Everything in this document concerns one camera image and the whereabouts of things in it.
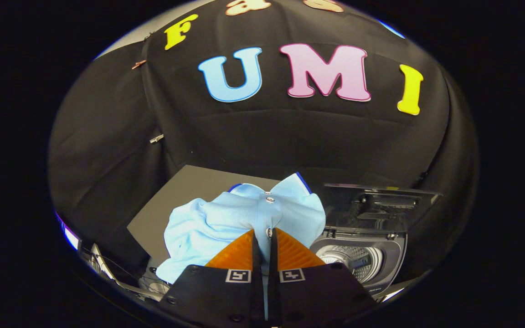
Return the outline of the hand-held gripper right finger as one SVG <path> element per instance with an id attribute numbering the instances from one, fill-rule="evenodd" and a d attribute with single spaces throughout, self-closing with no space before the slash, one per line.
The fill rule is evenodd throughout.
<path id="1" fill-rule="evenodd" d="M 270 259 L 268 318 L 280 328 L 343 328 L 378 306 L 344 264 L 326 264 L 279 228 Z"/>

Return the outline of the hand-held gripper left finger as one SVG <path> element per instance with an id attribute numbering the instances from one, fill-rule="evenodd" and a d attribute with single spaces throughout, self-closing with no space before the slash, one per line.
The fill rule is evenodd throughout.
<path id="1" fill-rule="evenodd" d="M 261 256 L 254 230 L 206 265 L 189 265 L 156 305 L 188 328 L 255 328 L 264 320 Z"/>

